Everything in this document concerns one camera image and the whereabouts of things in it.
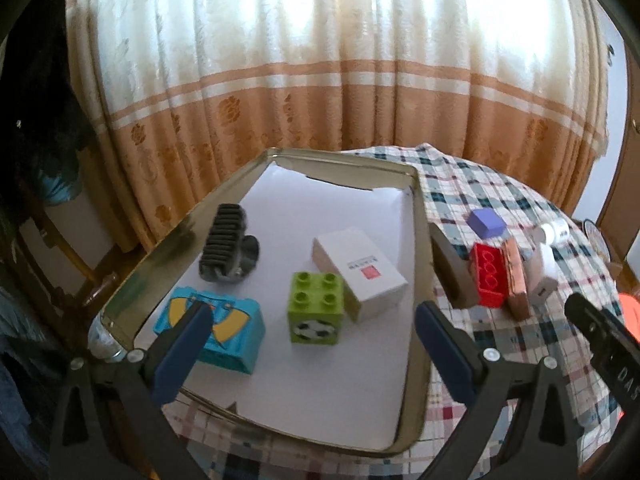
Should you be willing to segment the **orange red cushion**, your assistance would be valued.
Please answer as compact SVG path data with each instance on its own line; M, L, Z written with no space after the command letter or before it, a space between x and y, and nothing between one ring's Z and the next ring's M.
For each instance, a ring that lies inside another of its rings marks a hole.
M635 296L626 294L626 292L620 292L618 294L618 301L620 302L620 308L623 312L626 329L631 332L631 335L636 338L636 341L640 341L639 300Z

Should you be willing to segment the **metal bucket with tissue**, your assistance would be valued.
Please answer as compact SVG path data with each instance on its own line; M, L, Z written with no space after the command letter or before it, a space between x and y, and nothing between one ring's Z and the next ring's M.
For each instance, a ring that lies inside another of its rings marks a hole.
M88 330L88 350L92 356L105 363L118 363L125 359L127 350L103 326L97 315Z

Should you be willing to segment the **plaid tablecloth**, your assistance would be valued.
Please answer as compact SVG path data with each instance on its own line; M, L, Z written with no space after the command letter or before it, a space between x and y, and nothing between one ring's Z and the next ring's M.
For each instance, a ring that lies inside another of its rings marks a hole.
M565 220L560 208L527 185L487 166L446 155L424 143L416 148L377 146L361 156L401 162L418 172L427 219L438 225L462 258L480 242L466 218L477 209L491 209L506 224L503 236L518 244L524 260L536 249L536 226ZM564 374L577 417L578 460L587 469L610 442L620 408L590 365L589 344L567 321L564 302L579 292L595 307L620 310L612 273L584 232L570 222L568 239L551 249L555 279L551 292L531 290L523 308L509 300L502 308L451 307L442 286L435 287L439 307L452 324L466 330L480 348L494 347L507 359L535 362L555 358ZM226 422L186 396L164 409L171 426L211 479L415 479L434 460L463 415L439 375L428 384L426 422L421 437L408 451L391 458L367 458L315 451L260 430Z

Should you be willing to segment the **white pill bottle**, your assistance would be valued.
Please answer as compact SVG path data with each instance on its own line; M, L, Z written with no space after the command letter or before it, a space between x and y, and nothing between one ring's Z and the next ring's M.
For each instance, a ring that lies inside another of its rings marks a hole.
M570 226L566 220L559 218L538 224L530 236L536 244L560 246L570 239Z

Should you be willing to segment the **red toy building block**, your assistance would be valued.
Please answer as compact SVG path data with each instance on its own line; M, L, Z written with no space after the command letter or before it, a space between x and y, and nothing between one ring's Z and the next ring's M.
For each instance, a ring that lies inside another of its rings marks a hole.
M481 306L500 309L508 296L506 260L500 248L475 243L470 252L470 271Z

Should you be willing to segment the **gold metal tin tray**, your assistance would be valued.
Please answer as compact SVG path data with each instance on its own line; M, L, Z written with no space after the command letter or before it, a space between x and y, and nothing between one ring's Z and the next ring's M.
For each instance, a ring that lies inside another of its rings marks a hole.
M198 258L218 206L238 203L259 240L256 269L207 285ZM312 271L323 233L366 232L408 281L376 318L345 323L334 346L294 344L286 304L292 275ZM430 363L413 329L433 295L430 236L416 168L372 156L270 148L248 162L149 253L107 301L100 319L126 348L146 348L178 286L254 299L266 326L252 374L198 364L183 392L224 419L331 452L386 457L419 440Z

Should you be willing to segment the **teal toy building block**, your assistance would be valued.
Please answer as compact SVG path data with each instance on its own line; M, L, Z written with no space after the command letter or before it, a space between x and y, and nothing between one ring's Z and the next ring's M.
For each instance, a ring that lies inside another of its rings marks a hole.
M266 329L262 311L253 299L216 295L193 287L177 287L160 310L153 332L173 328L194 302L212 310L213 327L198 360L225 370L253 374Z

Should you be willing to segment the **dark brown wooden block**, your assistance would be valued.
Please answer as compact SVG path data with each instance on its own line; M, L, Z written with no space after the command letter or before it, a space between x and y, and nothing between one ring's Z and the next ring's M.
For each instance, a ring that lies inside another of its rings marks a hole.
M435 223L428 224L435 273L450 304L458 310L466 310L480 304L468 264L454 249L444 232Z

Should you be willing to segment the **green soccer toy block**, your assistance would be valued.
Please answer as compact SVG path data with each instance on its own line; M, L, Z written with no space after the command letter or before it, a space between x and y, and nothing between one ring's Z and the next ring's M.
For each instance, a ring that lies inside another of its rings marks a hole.
M345 316L344 299L344 282L338 274L294 273L288 295L292 344L337 344Z

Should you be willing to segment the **purple cube block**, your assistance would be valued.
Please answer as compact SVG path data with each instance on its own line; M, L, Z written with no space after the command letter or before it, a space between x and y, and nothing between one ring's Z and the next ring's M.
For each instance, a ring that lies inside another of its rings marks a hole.
M506 222L490 208L472 210L466 223L481 240L499 237L506 230Z

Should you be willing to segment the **brown wooden door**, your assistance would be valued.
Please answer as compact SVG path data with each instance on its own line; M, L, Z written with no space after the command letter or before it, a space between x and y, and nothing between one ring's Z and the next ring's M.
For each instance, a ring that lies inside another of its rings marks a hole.
M628 96L624 135L613 183L597 221L612 252L624 260L639 233L639 64L627 58Z

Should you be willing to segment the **copper pink rectangular box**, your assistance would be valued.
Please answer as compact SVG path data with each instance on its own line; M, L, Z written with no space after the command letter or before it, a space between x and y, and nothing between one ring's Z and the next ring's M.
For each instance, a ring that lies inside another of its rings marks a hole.
M515 238L510 236L502 243L501 250L506 263L506 306L512 318L522 322L530 318L530 307L520 248Z

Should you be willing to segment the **black ribbed heat sink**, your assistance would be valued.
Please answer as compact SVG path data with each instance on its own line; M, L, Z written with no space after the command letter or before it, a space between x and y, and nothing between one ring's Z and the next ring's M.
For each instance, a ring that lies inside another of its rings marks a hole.
M198 275L209 283L235 283L256 268L260 247L247 234L245 210L239 204L220 204L198 260Z

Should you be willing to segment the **round cookie tin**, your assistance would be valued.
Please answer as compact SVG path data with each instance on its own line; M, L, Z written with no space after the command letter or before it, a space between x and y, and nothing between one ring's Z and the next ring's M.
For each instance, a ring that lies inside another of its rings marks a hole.
M608 248L608 243L596 224L590 219L585 219L582 222L582 230L596 254L605 263L610 263L612 261L610 248Z

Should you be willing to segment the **white usb charger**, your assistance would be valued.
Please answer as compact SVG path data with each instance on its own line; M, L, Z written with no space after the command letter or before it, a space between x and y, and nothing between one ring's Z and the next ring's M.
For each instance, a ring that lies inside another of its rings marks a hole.
M538 244L524 262L528 301L536 307L542 306L552 292L558 289L559 268L552 248Z

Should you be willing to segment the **white box with red label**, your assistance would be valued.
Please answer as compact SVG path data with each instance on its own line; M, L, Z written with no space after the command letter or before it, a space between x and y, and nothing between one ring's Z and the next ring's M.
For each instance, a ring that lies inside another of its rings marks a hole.
M408 282L360 229L349 228L314 238L311 260L322 273L339 275L345 286L345 310L354 323L397 307Z

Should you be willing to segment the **cream and orange curtain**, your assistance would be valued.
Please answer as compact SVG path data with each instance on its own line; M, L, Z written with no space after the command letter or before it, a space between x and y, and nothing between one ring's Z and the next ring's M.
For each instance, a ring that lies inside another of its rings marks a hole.
M608 148L597 0L65 0L99 211L154 246L266 148L433 145L572 212Z

